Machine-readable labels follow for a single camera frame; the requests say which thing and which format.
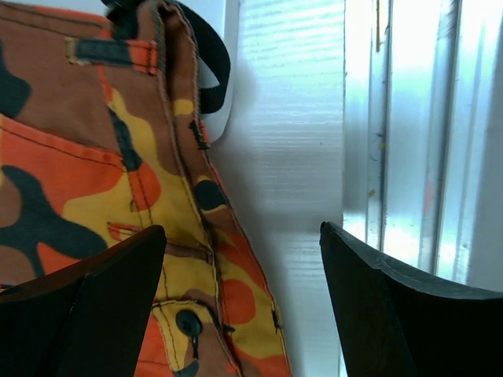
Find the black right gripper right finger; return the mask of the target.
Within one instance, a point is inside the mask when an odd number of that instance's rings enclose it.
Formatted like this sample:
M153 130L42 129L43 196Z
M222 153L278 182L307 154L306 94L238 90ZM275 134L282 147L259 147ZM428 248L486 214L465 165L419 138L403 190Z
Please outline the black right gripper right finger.
M320 234L348 375L501 375L501 293L426 273L328 221Z

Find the orange camouflage trousers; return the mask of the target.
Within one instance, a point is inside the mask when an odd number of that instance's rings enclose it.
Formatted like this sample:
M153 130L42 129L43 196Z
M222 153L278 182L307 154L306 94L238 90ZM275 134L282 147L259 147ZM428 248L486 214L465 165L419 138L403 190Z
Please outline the orange camouflage trousers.
M109 329L139 307L145 263L99 286L105 314L66 376L289 376L277 305L211 163L204 116L230 59L177 1L105 16L1 4L1 290L163 228L132 357Z

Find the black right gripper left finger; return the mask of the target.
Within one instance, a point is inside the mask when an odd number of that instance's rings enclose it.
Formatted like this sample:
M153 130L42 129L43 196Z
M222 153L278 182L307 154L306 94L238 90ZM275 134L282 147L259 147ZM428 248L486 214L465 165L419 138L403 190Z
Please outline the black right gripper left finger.
M167 239L153 225L1 293L3 376L132 376Z

